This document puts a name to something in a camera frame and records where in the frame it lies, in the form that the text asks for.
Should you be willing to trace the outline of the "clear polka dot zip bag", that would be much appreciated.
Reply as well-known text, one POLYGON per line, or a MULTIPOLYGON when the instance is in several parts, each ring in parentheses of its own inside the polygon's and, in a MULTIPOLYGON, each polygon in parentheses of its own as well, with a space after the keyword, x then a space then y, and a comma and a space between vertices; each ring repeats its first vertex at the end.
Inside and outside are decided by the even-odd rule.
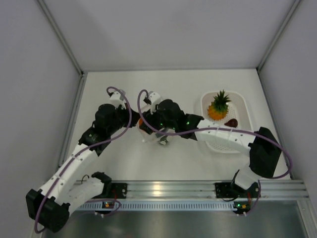
POLYGON ((144 143, 150 143, 151 142, 151 143, 159 144, 161 146, 167 146, 172 141, 171 136, 162 135, 162 134, 159 134, 159 133, 156 133, 156 132, 148 134, 145 131, 145 129, 146 129, 145 126, 146 125, 144 123, 141 126, 139 126, 137 124, 138 131, 142 135, 142 137, 143 137, 142 141, 144 143))

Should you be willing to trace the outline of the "fake pineapple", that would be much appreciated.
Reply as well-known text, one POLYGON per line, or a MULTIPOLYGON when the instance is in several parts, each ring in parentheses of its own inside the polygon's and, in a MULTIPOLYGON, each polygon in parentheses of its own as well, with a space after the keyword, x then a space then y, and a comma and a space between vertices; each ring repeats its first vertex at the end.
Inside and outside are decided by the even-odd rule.
POLYGON ((208 116, 213 120, 224 119, 228 113, 228 104, 231 99, 225 90, 220 90, 208 107, 208 116))

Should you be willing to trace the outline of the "fake dark purple fruit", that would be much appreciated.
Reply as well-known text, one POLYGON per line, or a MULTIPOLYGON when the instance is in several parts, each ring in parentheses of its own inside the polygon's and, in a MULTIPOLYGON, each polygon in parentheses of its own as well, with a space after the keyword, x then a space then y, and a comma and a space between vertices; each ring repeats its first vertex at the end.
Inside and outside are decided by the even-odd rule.
POLYGON ((234 127, 236 128, 238 126, 238 121, 237 119, 230 119, 228 122, 226 122, 224 124, 225 126, 228 126, 228 127, 234 127))

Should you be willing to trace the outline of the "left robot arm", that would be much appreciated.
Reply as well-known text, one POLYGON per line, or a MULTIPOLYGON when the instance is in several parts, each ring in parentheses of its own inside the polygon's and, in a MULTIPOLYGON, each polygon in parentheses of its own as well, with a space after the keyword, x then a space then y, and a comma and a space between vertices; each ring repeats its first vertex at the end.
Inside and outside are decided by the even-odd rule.
POLYGON ((122 128, 136 126, 140 115, 127 104, 99 106, 95 120, 81 136, 74 151, 58 171, 38 190, 26 195, 28 214, 37 225, 56 233, 68 221, 70 215, 90 199, 107 198, 112 192, 111 178, 96 172, 84 184, 74 188, 76 178, 95 161, 105 148, 115 140, 113 136, 122 128))

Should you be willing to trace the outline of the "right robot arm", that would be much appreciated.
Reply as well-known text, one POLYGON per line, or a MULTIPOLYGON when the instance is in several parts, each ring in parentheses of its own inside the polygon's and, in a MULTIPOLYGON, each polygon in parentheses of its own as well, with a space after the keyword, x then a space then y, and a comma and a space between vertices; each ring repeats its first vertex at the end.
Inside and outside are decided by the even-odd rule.
POLYGON ((146 102, 150 107, 147 111, 138 109, 146 133, 222 144, 248 156, 248 164, 237 171, 231 184, 235 196, 244 196, 251 185, 261 178, 276 178, 274 173, 282 149, 268 128, 248 131, 219 125, 202 116, 184 113, 170 99, 158 104, 149 100, 146 102))

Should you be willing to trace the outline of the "white perforated plastic basket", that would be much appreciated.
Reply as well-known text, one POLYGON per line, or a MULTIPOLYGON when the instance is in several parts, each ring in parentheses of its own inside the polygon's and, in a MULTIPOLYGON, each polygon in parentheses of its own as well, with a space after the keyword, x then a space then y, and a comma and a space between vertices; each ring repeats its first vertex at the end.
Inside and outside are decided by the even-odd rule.
POLYGON ((241 133, 241 131, 253 131, 251 119, 245 99, 238 93, 207 92, 200 99, 201 115, 204 118, 198 128, 207 130, 197 132, 197 140, 206 143, 214 152, 241 153, 248 156, 248 146, 255 136, 241 133), (216 99, 223 99, 227 107, 226 115, 220 116, 211 108, 216 99))

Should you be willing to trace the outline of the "left aluminium frame post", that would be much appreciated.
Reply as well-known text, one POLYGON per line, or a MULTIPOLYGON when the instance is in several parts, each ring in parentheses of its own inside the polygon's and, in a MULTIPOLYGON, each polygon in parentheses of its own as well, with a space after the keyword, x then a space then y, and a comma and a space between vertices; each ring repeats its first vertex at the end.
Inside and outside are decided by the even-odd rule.
POLYGON ((81 95, 82 88, 83 88, 83 82, 84 82, 84 72, 83 72, 78 60, 76 59, 68 41, 66 40, 65 35, 63 34, 57 21, 55 20, 55 17, 53 16, 52 12, 50 11, 47 3, 44 0, 36 0, 36 3, 39 5, 41 11, 43 12, 49 25, 51 26, 55 36, 57 37, 58 41, 60 42, 63 50, 65 51, 65 53, 67 54, 68 58, 70 59, 72 65, 76 69, 76 72, 79 74, 78 86, 77 86, 76 93, 81 95))

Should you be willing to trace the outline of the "aluminium frame post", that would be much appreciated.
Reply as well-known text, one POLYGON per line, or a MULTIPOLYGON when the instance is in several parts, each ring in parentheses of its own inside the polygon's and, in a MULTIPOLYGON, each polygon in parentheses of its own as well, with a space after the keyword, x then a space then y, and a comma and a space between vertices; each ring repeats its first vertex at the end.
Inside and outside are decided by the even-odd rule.
POLYGON ((78 86, 77 86, 76 93, 81 95, 82 88, 83 88, 83 82, 84 82, 84 72, 83 72, 78 60, 76 59, 68 41, 66 40, 65 35, 63 34, 57 21, 55 20, 55 17, 53 16, 52 12, 50 11, 47 3, 44 0, 36 0, 36 3, 39 5, 41 11, 43 12, 49 25, 51 26, 55 36, 57 37, 58 41, 60 42, 63 50, 65 51, 65 53, 67 54, 68 58, 70 59, 72 65, 76 69, 76 72, 79 74, 78 86))
POLYGON ((264 55, 261 57, 259 64, 256 67, 257 73, 260 73, 263 69, 265 63, 269 59, 271 53, 273 52, 274 48, 278 44, 280 38, 282 37, 284 31, 286 30, 287 26, 289 25, 290 21, 296 14, 298 8, 302 4, 302 0, 293 0, 291 6, 287 10, 285 16, 282 18, 281 23, 279 24, 277 31, 274 33, 272 40, 270 41, 268 47, 266 48, 264 55))

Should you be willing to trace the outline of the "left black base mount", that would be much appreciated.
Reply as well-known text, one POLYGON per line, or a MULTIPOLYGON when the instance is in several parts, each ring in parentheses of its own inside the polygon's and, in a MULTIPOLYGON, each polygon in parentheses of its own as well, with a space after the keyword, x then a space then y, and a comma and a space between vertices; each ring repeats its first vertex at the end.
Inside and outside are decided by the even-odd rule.
POLYGON ((114 182, 111 184, 109 193, 106 198, 110 199, 126 199, 127 197, 127 183, 114 182))

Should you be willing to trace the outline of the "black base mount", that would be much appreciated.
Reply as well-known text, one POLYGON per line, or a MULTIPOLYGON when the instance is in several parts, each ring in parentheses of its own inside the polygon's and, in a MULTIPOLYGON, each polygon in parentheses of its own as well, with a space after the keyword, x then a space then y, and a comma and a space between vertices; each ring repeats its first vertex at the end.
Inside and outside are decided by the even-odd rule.
POLYGON ((126 199, 127 197, 127 183, 114 182, 111 184, 109 193, 106 198, 110 199, 126 199))
POLYGON ((217 198, 238 198, 242 193, 239 188, 231 182, 216 182, 214 186, 217 198))

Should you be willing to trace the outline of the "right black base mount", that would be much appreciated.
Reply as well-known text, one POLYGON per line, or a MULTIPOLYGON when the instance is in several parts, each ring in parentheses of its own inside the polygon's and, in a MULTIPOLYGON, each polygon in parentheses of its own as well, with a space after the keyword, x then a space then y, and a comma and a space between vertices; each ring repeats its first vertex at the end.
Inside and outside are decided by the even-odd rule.
POLYGON ((238 198, 242 193, 239 188, 231 182, 216 182, 214 186, 217 198, 238 198))

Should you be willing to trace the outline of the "aluminium mounting rail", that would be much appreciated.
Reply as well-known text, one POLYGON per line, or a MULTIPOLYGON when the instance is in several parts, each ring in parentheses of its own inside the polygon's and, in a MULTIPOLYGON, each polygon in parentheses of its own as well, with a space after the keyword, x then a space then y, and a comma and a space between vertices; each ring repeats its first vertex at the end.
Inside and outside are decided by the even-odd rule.
MULTIPOLYGON (((179 199, 216 200, 216 180, 125 181, 124 197, 132 200, 179 199)), ((261 198, 266 200, 307 200, 305 184, 300 180, 261 180, 261 198)))

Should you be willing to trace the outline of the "right aluminium frame post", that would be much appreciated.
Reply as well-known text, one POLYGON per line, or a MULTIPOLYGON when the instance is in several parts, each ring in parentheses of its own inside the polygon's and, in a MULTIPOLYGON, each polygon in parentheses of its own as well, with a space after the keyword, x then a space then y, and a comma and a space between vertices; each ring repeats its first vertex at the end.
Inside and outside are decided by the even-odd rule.
POLYGON ((277 31, 274 33, 272 40, 270 41, 268 47, 266 48, 264 55, 261 57, 259 64, 256 67, 257 73, 260 73, 263 69, 265 63, 269 59, 271 53, 273 52, 274 48, 278 44, 280 38, 282 37, 284 31, 286 30, 287 26, 289 25, 290 21, 296 14, 298 8, 302 4, 302 0, 293 0, 291 6, 287 10, 285 16, 282 18, 281 23, 279 24, 277 31))

